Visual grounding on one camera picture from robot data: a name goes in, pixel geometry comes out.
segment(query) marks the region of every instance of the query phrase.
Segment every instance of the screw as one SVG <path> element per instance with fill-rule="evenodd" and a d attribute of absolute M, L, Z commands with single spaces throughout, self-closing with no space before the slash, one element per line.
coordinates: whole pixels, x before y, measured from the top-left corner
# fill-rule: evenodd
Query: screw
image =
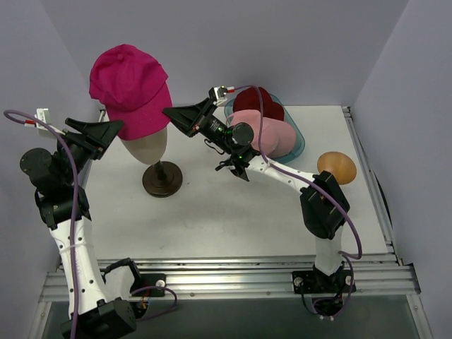
<path fill-rule="evenodd" d="M 157 280 L 157 282 L 155 282 L 155 286 L 157 287 L 165 287 L 165 281 L 163 280 Z"/>
<path fill-rule="evenodd" d="M 294 279 L 294 285 L 295 285 L 296 287 L 299 287 L 299 286 L 302 284 L 302 282 L 303 282 L 303 279 L 302 279 L 301 277 L 296 277 L 296 278 Z"/>

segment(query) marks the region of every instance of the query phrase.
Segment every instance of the gray floor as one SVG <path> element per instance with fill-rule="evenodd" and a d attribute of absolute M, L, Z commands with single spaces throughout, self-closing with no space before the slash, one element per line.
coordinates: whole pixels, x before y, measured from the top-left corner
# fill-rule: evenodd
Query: gray floor
<path fill-rule="evenodd" d="M 151 307 L 167 306 L 154 302 Z M 67 303 L 53 303 L 43 339 L 62 338 Z M 179 309 L 139 323 L 126 339 L 144 338 L 419 338 L 404 296 L 354 297 L 334 322 L 308 314 L 301 299 L 183 300 Z"/>

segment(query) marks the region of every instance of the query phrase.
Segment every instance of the hat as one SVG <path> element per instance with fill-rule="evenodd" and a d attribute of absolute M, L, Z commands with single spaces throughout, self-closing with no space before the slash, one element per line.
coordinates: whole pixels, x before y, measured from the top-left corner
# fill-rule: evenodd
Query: hat
<path fill-rule="evenodd" d="M 254 132 L 254 139 L 251 142 L 251 146 L 255 150 L 259 150 L 258 137 L 261 113 L 255 109 L 246 109 L 232 113 L 228 116 L 229 118 L 232 118 L 232 126 L 240 122 L 250 125 Z M 266 117 L 263 118 L 261 146 L 262 151 L 268 157 L 282 157 L 288 154 L 295 147 L 296 140 L 297 133 L 287 122 Z"/>
<path fill-rule="evenodd" d="M 264 117 L 284 121 L 284 108 L 277 102 L 274 102 L 267 90 L 259 87 L 261 92 L 263 115 Z M 248 88 L 240 92 L 234 100 L 232 110 L 234 112 L 244 109 L 260 109 L 259 96 L 255 88 Z"/>
<path fill-rule="evenodd" d="M 90 73 L 90 96 L 105 105 L 110 120 L 122 120 L 118 133 L 135 140 L 156 133 L 169 124 L 163 114 L 171 107 L 168 75 L 151 55 L 121 44 L 103 52 Z"/>

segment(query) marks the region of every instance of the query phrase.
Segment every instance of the blue plastic bin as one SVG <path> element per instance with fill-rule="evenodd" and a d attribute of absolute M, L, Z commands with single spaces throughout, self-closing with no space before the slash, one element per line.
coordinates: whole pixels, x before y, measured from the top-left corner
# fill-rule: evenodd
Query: blue plastic bin
<path fill-rule="evenodd" d="M 274 102 L 277 102 L 282 107 L 284 107 L 283 104 L 281 103 L 281 101 L 279 101 L 279 99 L 276 96 L 274 96 L 272 94 L 270 94 L 270 95 Z M 232 111 L 233 104 L 234 104 L 234 99 L 230 100 L 229 102 L 226 103 L 226 105 L 225 105 L 226 118 L 233 113 L 233 111 Z M 294 123 L 294 121 L 292 120 L 292 117 L 290 116 L 289 112 L 285 109 L 285 107 L 284 107 L 284 121 L 286 121 L 290 126 L 292 126 L 294 128 L 295 133 L 297 134 L 297 140 L 295 141 L 295 146 L 294 146 L 293 150 L 291 150 L 288 154 L 286 154 L 282 157 L 273 157 L 272 158 L 272 160 L 278 161 L 281 164 L 287 164 L 289 161 L 296 159 L 297 157 L 299 157 L 300 154 L 302 154 L 302 152 L 304 150 L 303 134 L 302 134 L 302 132 L 299 131 L 298 126 Z"/>

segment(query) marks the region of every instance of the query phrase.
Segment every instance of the brown egg-shaped object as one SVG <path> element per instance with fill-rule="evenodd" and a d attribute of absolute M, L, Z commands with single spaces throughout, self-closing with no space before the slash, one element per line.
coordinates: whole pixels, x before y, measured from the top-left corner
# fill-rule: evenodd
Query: brown egg-shaped object
<path fill-rule="evenodd" d="M 346 185 L 356 178 L 356 165 L 352 159 L 341 152 L 327 152 L 317 160 L 317 169 L 330 172 L 339 185 Z"/>

